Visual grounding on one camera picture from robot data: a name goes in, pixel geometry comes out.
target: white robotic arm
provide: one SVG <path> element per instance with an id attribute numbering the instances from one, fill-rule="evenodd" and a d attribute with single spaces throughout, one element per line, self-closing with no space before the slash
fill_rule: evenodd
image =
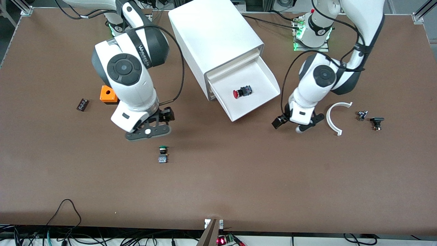
<path id="1" fill-rule="evenodd" d="M 173 111 L 170 107 L 159 109 L 156 90 L 147 71 L 167 59 L 169 45 L 164 34 L 158 28 L 144 27 L 152 23 L 133 0 L 64 1 L 75 7 L 115 10 L 129 24 L 130 28 L 124 33 L 96 44 L 91 59 L 100 78 L 120 99 L 111 120 L 128 132 L 128 140 L 170 133 L 168 122 L 174 120 Z M 142 124 L 146 129 L 137 132 Z"/>
<path id="2" fill-rule="evenodd" d="M 334 3 L 336 0 L 320 1 Z M 288 99 L 285 115 L 277 117 L 272 123 L 276 129 L 287 121 L 298 123 L 298 132 L 314 126 L 320 120 L 320 117 L 314 119 L 315 115 L 312 117 L 314 108 L 329 91 L 342 95 L 355 88 L 360 70 L 363 69 L 384 23 L 384 0 L 340 0 L 340 4 L 362 38 L 355 44 L 348 63 L 340 64 L 340 61 L 327 59 L 321 53 L 307 58 L 299 71 L 299 85 Z M 314 34 L 317 30 L 307 29 L 305 32 Z"/>

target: black cable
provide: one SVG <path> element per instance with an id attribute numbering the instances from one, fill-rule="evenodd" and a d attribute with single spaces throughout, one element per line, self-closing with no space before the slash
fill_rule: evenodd
<path id="1" fill-rule="evenodd" d="M 41 227 L 34 235 L 33 238 L 30 240 L 28 246 L 33 246 L 33 240 L 36 238 L 36 236 L 39 234 L 39 232 L 43 229 L 44 227 Z"/>
<path id="2" fill-rule="evenodd" d="M 117 11 L 115 11 L 115 10 L 96 9 L 96 10 L 91 11 L 90 13 L 87 13 L 85 15 L 81 15 L 76 10 L 74 10 L 72 6 L 68 5 L 71 8 L 71 10 L 73 10 L 73 12 L 76 13 L 78 16 L 78 17 L 74 17 L 74 16 L 69 15 L 67 12 L 65 12 L 65 10 L 59 4 L 58 0 L 54 0 L 54 1 L 55 1 L 56 5 L 58 6 L 58 8 L 64 13 L 64 15 L 66 15 L 68 18 L 73 19 L 73 20 L 91 19 L 91 18 L 94 18 L 96 16 L 99 16 L 99 15 L 105 14 L 105 13 L 117 13 Z M 93 14 L 97 11 L 101 11 L 101 12 L 90 16 L 90 14 Z"/>
<path id="3" fill-rule="evenodd" d="M 281 16 L 281 18 L 283 18 L 283 19 L 285 19 L 285 20 L 287 20 L 287 21 L 291 21 L 291 22 L 293 22 L 293 19 L 285 17 L 285 16 L 282 15 L 279 11 L 276 11 L 276 10 L 273 10 L 273 9 L 272 9 L 270 12 L 277 13 L 279 16 Z"/>
<path id="4" fill-rule="evenodd" d="M 191 237 L 192 239 L 194 239 L 194 240 L 196 240 L 196 241 L 199 242 L 199 240 L 198 240 L 197 238 L 195 238 L 195 237 L 193 237 L 193 236 L 191 236 L 191 235 L 189 235 L 189 234 L 187 234 L 187 233 L 185 233 L 185 232 L 184 232 L 184 235 L 186 235 L 186 236 L 188 236 L 188 237 Z"/>
<path id="5" fill-rule="evenodd" d="M 45 229 L 46 229 L 46 226 L 44 227 L 44 231 L 42 234 L 42 246 L 44 246 L 44 237 L 45 237 L 45 233 L 46 233 Z"/>
<path id="6" fill-rule="evenodd" d="M 15 242 L 15 246 L 20 246 L 19 237 L 20 237 L 20 235 L 18 234 L 17 228 L 14 226 L 14 242 Z"/>
<path id="7" fill-rule="evenodd" d="M 119 235 L 117 235 L 117 236 L 115 236 L 115 237 L 112 237 L 112 238 L 108 239 L 108 240 L 103 240 L 102 242 L 100 242 L 100 241 L 98 241 L 97 239 L 95 239 L 95 238 L 93 238 L 93 237 L 91 237 L 91 236 L 89 236 L 89 235 L 86 235 L 86 234 L 72 233 L 71 236 L 73 236 L 73 235 L 85 236 L 85 237 L 88 237 L 88 238 L 90 238 L 90 239 L 94 239 L 94 241 L 96 241 L 96 242 L 83 242 L 83 241 L 80 241 L 80 240 L 78 240 L 78 239 L 76 239 L 76 238 L 73 237 L 72 239 L 75 240 L 75 241 L 78 242 L 78 243 L 82 243 L 82 244 L 86 244 L 86 245 L 96 245 L 96 244 L 101 244 L 101 245 L 103 245 L 104 242 L 109 242 L 109 241 L 111 241 L 111 240 L 113 240 L 113 239 L 115 239 L 115 238 L 118 238 L 118 237 L 121 236 L 121 235 L 125 235 L 125 234 L 131 233 L 131 232 L 135 232 L 134 234 L 132 234 L 132 235 L 130 236 L 130 237 L 134 237 L 134 235 L 137 235 L 137 234 L 139 234 L 139 233 L 141 233 L 141 232 L 146 232 L 146 231 L 145 231 L 145 230 L 136 230 L 136 231 L 124 232 L 124 233 L 121 233 L 121 234 L 119 234 Z M 122 243 L 121 243 L 121 245 L 124 245 L 124 244 L 125 244 L 124 241 L 127 240 L 127 239 L 128 239 L 127 237 L 124 238 L 123 241 L 122 241 Z"/>
<path id="8" fill-rule="evenodd" d="M 172 103 L 172 102 L 176 101 L 176 99 L 180 96 L 180 93 L 182 92 L 182 88 L 184 86 L 184 79 L 185 79 L 184 55 L 182 54 L 182 49 L 180 48 L 179 44 L 177 43 L 176 38 L 169 31 L 167 31 L 165 28 L 162 28 L 162 27 L 157 26 L 157 25 L 143 25 L 143 26 L 134 28 L 134 30 L 136 31 L 136 30 L 139 30 L 139 29 L 150 28 L 150 27 L 157 28 L 157 29 L 165 32 L 167 35 L 169 35 L 171 37 L 171 39 L 173 39 L 174 43 L 177 45 L 177 48 L 179 50 L 180 60 L 181 60 L 181 63 L 182 63 L 182 80 L 180 82 L 180 89 L 179 89 L 178 93 L 176 94 L 176 96 L 173 99 L 161 102 L 160 106 L 162 106 L 162 105 L 166 105 L 166 104 L 169 104 L 169 103 Z"/>
<path id="9" fill-rule="evenodd" d="M 266 20 L 263 20 L 263 19 L 258 19 L 258 18 L 252 17 L 252 16 L 243 15 L 243 14 L 242 14 L 242 16 L 246 17 L 246 18 L 249 18 L 249 19 L 254 19 L 254 20 L 257 20 L 257 21 L 266 22 L 266 23 L 269 23 L 269 24 L 272 24 L 272 25 L 277 25 L 277 26 L 281 26 L 281 27 L 287 27 L 287 28 L 299 30 L 298 27 L 287 26 L 287 25 L 283 25 L 283 24 L 279 24 L 279 23 L 275 23 L 275 22 L 271 22 L 271 21 L 266 21 Z"/>
<path id="10" fill-rule="evenodd" d="M 143 235 L 143 236 L 140 236 L 140 237 L 135 238 L 135 239 L 130 239 L 128 242 L 126 242 L 125 244 L 120 245 L 120 246 L 131 246 L 132 244 L 135 245 L 136 241 L 139 242 L 140 240 L 145 239 L 145 238 L 148 238 L 148 239 L 149 239 L 149 237 L 151 237 L 151 236 L 152 236 L 151 239 L 152 239 L 153 243 L 154 243 L 154 244 L 157 244 L 158 241 L 153 237 L 154 235 L 156 235 L 156 234 L 160 234 L 160 233 L 165 233 L 165 232 L 173 232 L 173 231 L 175 231 L 175 230 L 165 230 L 165 231 L 160 231 L 160 232 L 149 233 L 149 234 L 147 234 L 147 235 Z"/>
<path id="11" fill-rule="evenodd" d="M 69 5 L 69 4 L 68 4 L 68 6 L 70 7 L 71 10 L 73 10 L 74 13 L 76 13 L 77 15 L 80 16 L 80 14 L 79 14 L 78 12 L 76 12 L 76 10 L 73 9 L 73 6 L 71 6 L 71 5 Z"/>
<path id="12" fill-rule="evenodd" d="M 106 244 L 106 241 L 105 241 L 105 239 L 103 238 L 103 236 L 102 236 L 102 233 L 100 233 L 100 229 L 97 227 L 97 231 L 99 232 L 99 235 L 100 235 L 100 237 L 102 238 L 102 240 L 103 240 L 103 243 L 105 244 L 105 246 L 108 246 L 108 244 Z"/>
<path id="13" fill-rule="evenodd" d="M 357 33 L 357 40 L 355 41 L 355 43 L 358 43 L 358 40 L 359 40 L 359 35 L 358 35 L 358 33 Z M 355 49 L 355 47 L 352 47 L 346 54 L 344 54 L 342 57 L 341 57 L 341 59 L 340 59 L 340 64 L 343 64 L 343 59 L 345 58 L 345 57 L 347 57 L 347 55 L 349 55 L 352 51 L 354 51 L 354 49 Z"/>
<path id="14" fill-rule="evenodd" d="M 176 242 L 174 241 L 173 233 L 171 234 L 171 246 L 176 246 Z"/>
<path id="15" fill-rule="evenodd" d="M 314 4 L 314 0 L 311 0 L 311 4 L 312 4 L 312 7 L 314 8 L 314 10 L 317 11 L 317 13 L 319 13 L 321 16 L 325 17 L 326 19 L 329 19 L 329 20 L 332 20 L 332 21 L 338 22 L 338 23 L 340 23 L 340 24 L 343 24 L 343 25 L 345 25 L 345 26 L 351 28 L 352 30 L 354 30 L 354 31 L 355 31 L 355 32 L 360 36 L 361 40 L 363 41 L 363 45 L 366 45 L 363 36 L 361 35 L 361 33 L 358 31 L 358 29 L 357 29 L 356 27 L 354 27 L 354 26 L 352 26 L 351 24 L 348 24 L 348 23 L 346 23 L 346 22 L 344 22 L 344 21 L 340 21 L 340 20 L 337 20 L 337 19 L 331 18 L 331 17 L 329 17 L 329 16 L 326 16 L 325 14 L 323 14 L 322 12 L 320 12 L 320 11 L 316 8 L 316 6 L 315 6 L 315 4 Z"/>
<path id="16" fill-rule="evenodd" d="M 232 234 L 232 236 L 234 237 L 234 241 L 235 241 L 235 243 L 234 244 L 236 244 L 236 245 L 238 245 L 238 246 L 246 246 L 239 238 L 237 238 L 234 234 Z"/>
<path id="17" fill-rule="evenodd" d="M 417 239 L 417 240 L 421 240 L 420 238 L 418 238 L 418 237 L 416 237 L 416 236 L 414 236 L 414 235 L 410 235 L 410 236 L 412 236 L 413 238 L 415 238 L 415 239 Z"/>
<path id="18" fill-rule="evenodd" d="M 64 200 L 62 200 L 61 203 L 59 204 L 58 209 L 56 210 L 55 214 L 54 214 L 54 215 L 49 219 L 49 221 L 47 222 L 47 224 L 45 224 L 45 227 L 47 227 L 47 226 L 50 224 L 50 222 L 51 222 L 51 221 L 56 217 L 56 215 L 58 215 L 58 212 L 59 212 L 59 210 L 61 209 L 61 206 L 62 206 L 62 204 L 63 204 L 65 201 L 69 201 L 69 202 L 71 203 L 71 205 L 73 206 L 74 211 L 76 212 L 77 216 L 79 217 L 79 222 L 77 223 L 77 225 L 73 226 L 72 228 L 70 228 L 70 229 L 68 230 L 68 232 L 66 233 L 66 236 L 64 237 L 64 241 L 65 241 L 67 238 L 69 238 L 69 236 L 70 236 L 71 233 L 73 232 L 73 229 L 76 228 L 77 226 L 79 226 L 79 225 L 81 224 L 81 222 L 82 222 L 82 217 L 80 216 L 79 212 L 78 212 L 77 209 L 76 209 L 76 206 L 74 205 L 74 202 L 73 202 L 71 199 L 64 199 Z"/>
<path id="19" fill-rule="evenodd" d="M 69 14 L 67 14 L 67 12 L 65 12 L 65 10 L 61 7 L 61 5 L 59 5 L 58 0 L 55 0 L 56 5 L 58 5 L 58 8 L 64 13 L 64 15 L 66 15 L 68 18 L 73 19 L 73 20 L 80 20 L 82 19 L 81 17 L 73 17 Z"/>
<path id="20" fill-rule="evenodd" d="M 350 234 L 354 238 L 355 241 L 349 240 L 346 237 L 346 234 Z M 344 239 L 346 239 L 346 241 L 351 242 L 351 243 L 356 243 L 358 246 L 360 246 L 361 244 L 362 245 L 373 246 L 373 245 L 376 245 L 378 243 L 378 239 L 376 239 L 376 238 L 374 238 L 375 241 L 373 243 L 360 242 L 360 241 L 358 241 L 357 237 L 354 234 L 352 234 L 352 233 L 343 233 L 343 237 L 344 237 Z"/>

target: white semicircular part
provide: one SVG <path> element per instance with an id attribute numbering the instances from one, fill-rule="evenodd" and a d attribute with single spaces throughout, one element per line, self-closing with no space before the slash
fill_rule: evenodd
<path id="1" fill-rule="evenodd" d="M 346 108 L 350 108 L 352 106 L 352 102 L 347 103 L 347 102 L 338 102 L 338 103 L 334 103 L 329 109 L 328 112 L 326 113 L 326 120 L 328 122 L 328 125 L 332 128 L 332 130 L 337 132 L 337 136 L 341 136 L 341 133 L 343 132 L 341 129 L 339 129 L 338 127 L 336 127 L 334 125 L 334 123 L 332 123 L 331 120 L 331 110 L 333 107 L 337 107 L 337 106 L 343 106 Z"/>

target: metal frame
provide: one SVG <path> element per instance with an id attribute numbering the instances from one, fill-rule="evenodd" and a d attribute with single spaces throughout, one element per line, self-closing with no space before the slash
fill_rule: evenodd
<path id="1" fill-rule="evenodd" d="M 6 11 L 6 0 L 0 0 L 0 16 L 6 17 L 14 27 L 17 27 L 17 23 L 11 17 L 11 15 Z"/>
<path id="2" fill-rule="evenodd" d="M 428 0 L 416 12 L 413 12 L 414 24 L 423 24 L 423 17 L 437 5 L 437 0 Z"/>
<path id="3" fill-rule="evenodd" d="M 30 6 L 25 0 L 11 0 L 19 9 L 21 9 L 21 15 L 30 16 L 32 14 L 32 6 Z"/>
<path id="4" fill-rule="evenodd" d="M 219 238 L 220 220 L 212 219 L 196 246 L 217 246 L 217 239 Z"/>
<path id="5" fill-rule="evenodd" d="M 6 52 L 4 53 L 4 56 L 2 57 L 2 60 L 0 63 L 0 69 L 3 66 L 4 60 L 6 59 L 6 56 L 7 56 L 7 53 L 9 52 L 10 44 L 12 43 L 12 40 L 14 39 L 15 34 L 17 33 L 17 29 L 18 29 L 18 26 L 20 25 L 21 18 L 22 18 L 22 16 L 20 16 L 20 19 L 18 20 L 17 26 L 15 27 L 14 33 L 12 34 L 12 38 L 10 39 L 9 44 L 7 45 Z"/>

